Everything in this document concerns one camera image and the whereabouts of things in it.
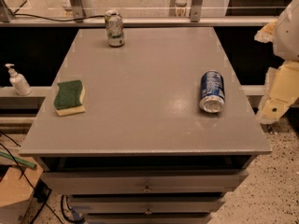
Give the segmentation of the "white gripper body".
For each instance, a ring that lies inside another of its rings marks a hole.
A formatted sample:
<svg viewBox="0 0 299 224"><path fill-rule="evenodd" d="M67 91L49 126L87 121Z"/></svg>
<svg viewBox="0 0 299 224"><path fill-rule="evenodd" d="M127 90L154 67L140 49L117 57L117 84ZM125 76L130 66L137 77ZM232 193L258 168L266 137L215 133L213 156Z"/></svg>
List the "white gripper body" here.
<svg viewBox="0 0 299 224"><path fill-rule="evenodd" d="M279 15L273 50L283 60L299 61L299 0L292 0Z"/></svg>

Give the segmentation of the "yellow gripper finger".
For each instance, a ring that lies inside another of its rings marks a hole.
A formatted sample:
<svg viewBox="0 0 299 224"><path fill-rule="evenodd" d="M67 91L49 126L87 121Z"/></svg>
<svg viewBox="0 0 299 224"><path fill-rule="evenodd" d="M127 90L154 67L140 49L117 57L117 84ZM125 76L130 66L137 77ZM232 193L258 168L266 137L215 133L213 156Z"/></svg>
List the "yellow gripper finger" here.
<svg viewBox="0 0 299 224"><path fill-rule="evenodd" d="M273 42L275 37L277 20L270 21L261 30L259 30L254 39L261 43Z"/></svg>
<svg viewBox="0 0 299 224"><path fill-rule="evenodd" d="M286 61L270 67L265 76L263 97L258 106L261 124L278 121L299 98L299 62Z"/></svg>

